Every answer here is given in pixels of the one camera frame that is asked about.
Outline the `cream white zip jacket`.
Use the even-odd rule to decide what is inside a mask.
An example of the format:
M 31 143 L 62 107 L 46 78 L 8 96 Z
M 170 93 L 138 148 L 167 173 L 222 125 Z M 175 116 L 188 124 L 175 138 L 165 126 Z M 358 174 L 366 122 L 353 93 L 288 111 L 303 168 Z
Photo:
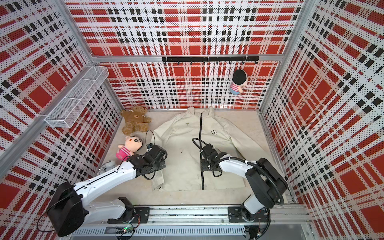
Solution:
M 201 173 L 201 148 L 207 144 L 212 144 L 219 153 L 248 161 L 272 158 L 269 151 L 229 120 L 217 116 L 212 108 L 203 111 L 191 107 L 174 116 L 154 130 L 153 140 L 168 153 L 166 167 L 155 177 L 162 182 L 160 190 L 167 192 L 245 186 L 244 177 L 235 174 L 234 166 L 222 173 L 218 169 Z

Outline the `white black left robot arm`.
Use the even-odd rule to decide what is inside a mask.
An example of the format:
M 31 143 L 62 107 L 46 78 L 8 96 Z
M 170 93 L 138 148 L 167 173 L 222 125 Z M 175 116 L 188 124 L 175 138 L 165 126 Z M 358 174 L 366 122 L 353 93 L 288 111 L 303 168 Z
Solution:
M 122 183 L 164 169 L 167 156 L 166 150 L 154 145 L 143 155 L 126 157 L 118 166 L 94 178 L 74 185 L 70 182 L 59 185 L 46 211 L 56 234 L 65 237 L 84 224 L 101 220 L 123 224 L 141 219 L 126 197 L 103 203 L 94 200 Z

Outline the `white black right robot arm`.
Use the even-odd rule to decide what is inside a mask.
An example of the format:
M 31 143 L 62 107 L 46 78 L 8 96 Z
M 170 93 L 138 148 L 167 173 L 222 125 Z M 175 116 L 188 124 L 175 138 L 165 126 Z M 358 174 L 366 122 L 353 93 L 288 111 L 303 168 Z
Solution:
M 265 158 L 256 162 L 217 152 L 211 144 L 199 147 L 205 171 L 228 172 L 246 179 L 253 193 L 235 210 L 235 220 L 253 222 L 262 212 L 285 204 L 284 193 L 288 184 L 275 167 Z

